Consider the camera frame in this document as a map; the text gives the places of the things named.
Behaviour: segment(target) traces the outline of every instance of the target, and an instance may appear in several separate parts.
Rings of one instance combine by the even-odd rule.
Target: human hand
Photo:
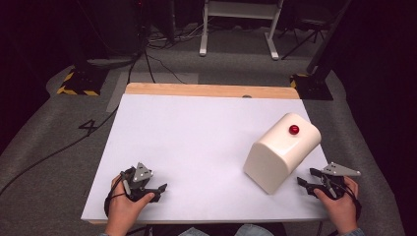
[[[359,193],[358,184],[346,176],[344,177],[344,183],[352,190],[357,198]],[[325,205],[328,216],[336,226],[339,234],[345,234],[358,228],[356,222],[356,206],[348,194],[344,194],[338,200],[332,200],[320,189],[315,189],[314,193]]]
[[[119,176],[113,179],[113,186]],[[152,200],[154,193],[146,194],[137,202],[130,201],[126,195],[122,182],[119,182],[113,191],[113,197],[110,201],[108,222],[105,233],[111,236],[125,236],[128,230],[133,226],[142,209]]]

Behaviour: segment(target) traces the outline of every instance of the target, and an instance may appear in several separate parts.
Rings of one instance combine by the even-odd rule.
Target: white table
[[[202,42],[200,44],[200,55],[207,55],[208,48],[208,24],[209,16],[217,17],[233,17],[233,18],[251,18],[272,20],[269,32],[265,33],[270,56],[273,60],[278,60],[278,53],[273,44],[272,37],[275,32],[276,23],[282,8],[282,0],[277,4],[255,4],[255,3],[239,3],[239,2],[216,2],[206,0],[204,27]]]
[[[287,112],[309,119],[300,99],[125,93],[82,219],[106,222],[103,204],[111,180],[139,161],[154,173],[147,187],[168,184],[159,203],[143,210],[140,223],[327,218],[320,201],[307,195],[296,181],[299,176],[320,183],[309,173],[311,167],[328,164],[320,146],[273,195],[267,195],[243,172],[252,143]]]

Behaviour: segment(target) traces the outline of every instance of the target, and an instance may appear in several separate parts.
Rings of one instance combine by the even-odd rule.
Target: red knob
[[[298,132],[300,132],[300,128],[298,128],[298,126],[292,125],[292,126],[289,127],[289,133],[291,135],[296,135],[296,134],[298,134]]]

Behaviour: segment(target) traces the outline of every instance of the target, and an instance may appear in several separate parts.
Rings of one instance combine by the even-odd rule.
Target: metal stand
[[[273,60],[277,60],[278,53],[276,52],[276,48],[273,44],[272,37],[273,33],[275,32],[276,23],[278,22],[281,8],[282,0],[280,0],[276,5],[216,2],[206,0],[203,35],[202,42],[200,44],[200,56],[207,55],[209,16],[218,16],[272,20],[269,32],[265,33],[265,38],[267,40],[271,58]]]

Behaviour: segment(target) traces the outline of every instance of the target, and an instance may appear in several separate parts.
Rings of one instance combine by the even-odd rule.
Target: controller
[[[108,216],[110,201],[113,196],[113,191],[115,186],[117,186],[120,181],[123,184],[124,195],[132,202],[137,202],[139,199],[143,198],[148,193],[154,193],[154,197],[150,200],[150,203],[157,203],[161,197],[161,194],[165,192],[168,184],[159,186],[157,189],[146,189],[145,186],[149,182],[150,178],[153,176],[151,170],[147,169],[142,163],[138,163],[137,168],[131,167],[125,171],[120,172],[120,178],[116,181],[113,188],[108,193],[107,198],[104,201],[104,212]]]
[[[310,174],[319,177],[322,181],[322,185],[310,184],[306,180],[297,177],[298,185],[306,188],[307,194],[317,197],[314,193],[314,189],[322,190],[330,199],[338,200],[343,197],[346,192],[346,184],[344,183],[343,176],[359,176],[361,173],[356,170],[352,170],[341,166],[336,163],[331,163],[323,170],[310,168]]]
[[[310,169],[310,172],[316,172],[317,169]],[[343,197],[346,189],[346,185],[344,184],[343,177],[341,176],[325,176],[322,178],[323,185],[318,184],[310,184],[307,183],[306,180],[297,177],[297,183],[300,186],[303,186],[307,190],[307,194],[317,197],[314,193],[314,189],[322,190],[330,199],[338,200]]]

